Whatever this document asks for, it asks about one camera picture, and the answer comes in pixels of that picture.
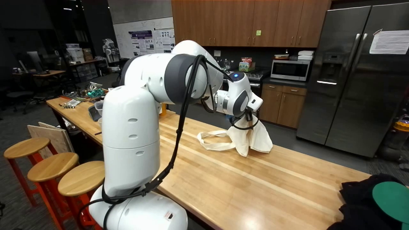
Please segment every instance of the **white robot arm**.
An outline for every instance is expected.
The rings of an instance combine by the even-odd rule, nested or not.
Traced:
[[[224,74],[216,60],[193,40],[178,43],[172,53],[136,57],[123,71],[124,85],[104,101],[105,182],[92,196],[104,201],[90,205],[90,212],[108,228],[187,228],[186,210],[154,191],[114,208],[110,200],[145,189],[158,173],[159,102],[182,103],[191,92],[193,99],[209,97],[206,104],[214,111],[242,116],[247,108],[257,111],[262,99],[241,72],[232,74],[229,90],[221,90]]]

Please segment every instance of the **paper sign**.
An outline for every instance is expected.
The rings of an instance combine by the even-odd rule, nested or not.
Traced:
[[[409,30],[381,30],[375,34],[370,53],[405,55],[409,48]]]

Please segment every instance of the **wooden stool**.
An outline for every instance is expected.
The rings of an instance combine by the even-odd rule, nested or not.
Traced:
[[[51,140],[49,138],[41,136],[22,140],[4,150],[4,157],[9,161],[18,181],[23,186],[25,193],[28,196],[32,205],[36,204],[34,194],[39,191],[37,189],[30,189],[27,180],[22,173],[22,170],[18,167],[16,159],[27,155],[32,164],[36,164],[42,159],[40,150],[45,147],[48,147],[53,154],[57,154],[57,150],[51,144]]]
[[[77,162],[78,154],[62,152],[42,159],[27,173],[27,177],[36,184],[58,228],[64,228],[64,221],[71,217],[68,205],[58,191],[58,180],[73,168]]]
[[[67,196],[72,214],[80,226],[95,226],[101,228],[86,210],[78,216],[82,207],[90,203],[92,193],[100,186],[105,177],[105,167],[103,161],[90,161],[82,163],[68,173],[59,182],[59,191]]]

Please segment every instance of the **wooden cabinet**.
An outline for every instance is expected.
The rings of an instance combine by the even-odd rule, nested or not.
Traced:
[[[301,86],[264,84],[260,118],[297,127],[306,93]]]
[[[316,47],[331,0],[173,0],[177,42]]]

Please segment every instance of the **refrigerator door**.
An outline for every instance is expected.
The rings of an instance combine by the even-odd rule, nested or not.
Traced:
[[[311,69],[297,136],[324,144],[371,6],[329,10]]]
[[[370,53],[380,30],[409,29],[409,2],[372,6],[326,144],[374,157],[409,89],[409,55]]]

